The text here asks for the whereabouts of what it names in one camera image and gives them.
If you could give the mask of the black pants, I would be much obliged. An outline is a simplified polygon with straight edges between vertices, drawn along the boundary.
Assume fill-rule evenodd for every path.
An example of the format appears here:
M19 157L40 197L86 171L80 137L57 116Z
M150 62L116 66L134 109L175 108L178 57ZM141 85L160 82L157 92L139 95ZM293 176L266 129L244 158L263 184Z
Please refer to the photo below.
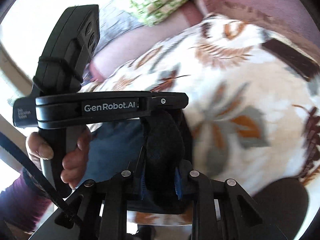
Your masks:
M181 109L155 110L142 117L143 146L130 211L179 215L191 204L184 191L183 161L193 161L193 139Z

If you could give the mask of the leaf pattern plush blanket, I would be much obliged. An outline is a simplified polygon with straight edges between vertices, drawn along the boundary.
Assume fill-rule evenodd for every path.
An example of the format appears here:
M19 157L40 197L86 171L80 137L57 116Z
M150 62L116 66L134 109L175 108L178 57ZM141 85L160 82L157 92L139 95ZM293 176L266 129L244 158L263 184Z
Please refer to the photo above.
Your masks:
M104 56L111 75L83 92L183 92L195 167L248 193L295 176L306 221L319 209L319 48L280 25L223 15L155 42L125 34Z

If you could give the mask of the grey quilted pillow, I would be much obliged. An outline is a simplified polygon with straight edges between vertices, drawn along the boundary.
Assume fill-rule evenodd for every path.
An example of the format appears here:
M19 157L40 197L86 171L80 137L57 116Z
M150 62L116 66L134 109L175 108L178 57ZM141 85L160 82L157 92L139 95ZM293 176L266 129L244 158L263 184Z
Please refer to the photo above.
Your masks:
M120 0L111 0L99 9L99 24L100 39L94 55L121 35L143 26L139 20L122 9Z

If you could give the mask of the pink maroon bed sheet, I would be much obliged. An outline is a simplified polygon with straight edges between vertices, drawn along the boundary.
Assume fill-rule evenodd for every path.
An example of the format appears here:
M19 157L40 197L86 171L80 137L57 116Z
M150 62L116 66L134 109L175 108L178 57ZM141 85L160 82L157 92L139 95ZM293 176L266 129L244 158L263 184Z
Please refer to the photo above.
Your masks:
M104 81L121 64L135 59L154 44L201 22L210 13L247 20L292 38L319 59L319 23L300 0L191 0L153 27L135 27L100 39L98 51L88 65L92 81Z

